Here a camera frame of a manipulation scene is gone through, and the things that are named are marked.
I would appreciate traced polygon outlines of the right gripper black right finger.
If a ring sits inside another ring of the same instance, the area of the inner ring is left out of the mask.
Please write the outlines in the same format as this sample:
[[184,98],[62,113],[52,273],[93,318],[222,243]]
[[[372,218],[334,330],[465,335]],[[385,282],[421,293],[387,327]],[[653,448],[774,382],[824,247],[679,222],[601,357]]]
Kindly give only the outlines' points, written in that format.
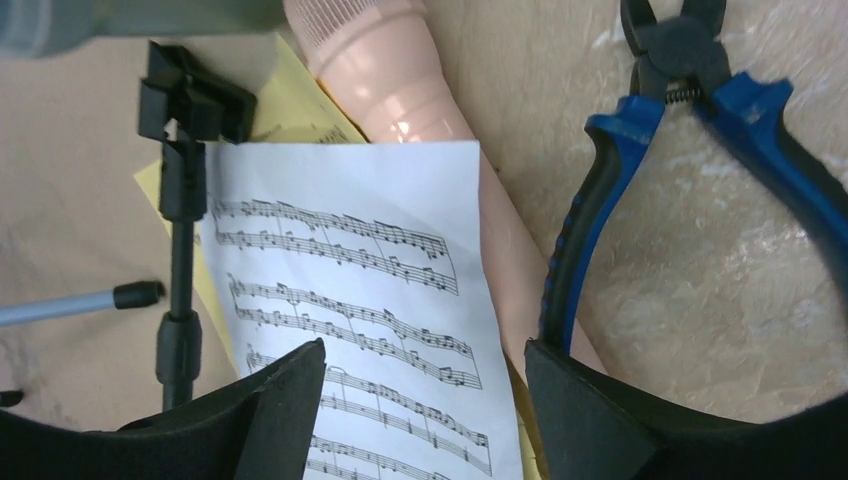
[[553,479],[844,479],[847,397],[754,424],[689,409],[547,344],[525,347]]

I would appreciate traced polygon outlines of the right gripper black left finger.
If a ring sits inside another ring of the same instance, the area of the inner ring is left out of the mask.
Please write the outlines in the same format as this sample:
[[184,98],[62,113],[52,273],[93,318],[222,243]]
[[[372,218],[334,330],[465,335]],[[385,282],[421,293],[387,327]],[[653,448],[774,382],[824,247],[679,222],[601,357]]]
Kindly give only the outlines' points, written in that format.
[[4,479],[301,479],[325,373],[322,340],[117,431],[1,414]]

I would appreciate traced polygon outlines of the white sheet music page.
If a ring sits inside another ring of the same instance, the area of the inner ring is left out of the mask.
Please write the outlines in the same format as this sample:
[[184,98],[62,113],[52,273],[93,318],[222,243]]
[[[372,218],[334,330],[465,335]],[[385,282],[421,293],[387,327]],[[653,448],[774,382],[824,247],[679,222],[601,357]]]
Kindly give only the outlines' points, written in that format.
[[319,339],[307,479],[519,479],[480,147],[220,144],[200,236],[236,366]]

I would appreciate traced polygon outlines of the light blue music stand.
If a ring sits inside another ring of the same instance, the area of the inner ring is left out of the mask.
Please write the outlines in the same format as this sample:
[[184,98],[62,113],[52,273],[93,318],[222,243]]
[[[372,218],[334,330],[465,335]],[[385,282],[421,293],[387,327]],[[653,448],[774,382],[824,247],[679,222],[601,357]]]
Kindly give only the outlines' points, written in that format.
[[165,287],[159,281],[132,282],[118,285],[111,290],[2,306],[1,326],[21,325],[103,310],[145,308],[157,304],[164,297]]

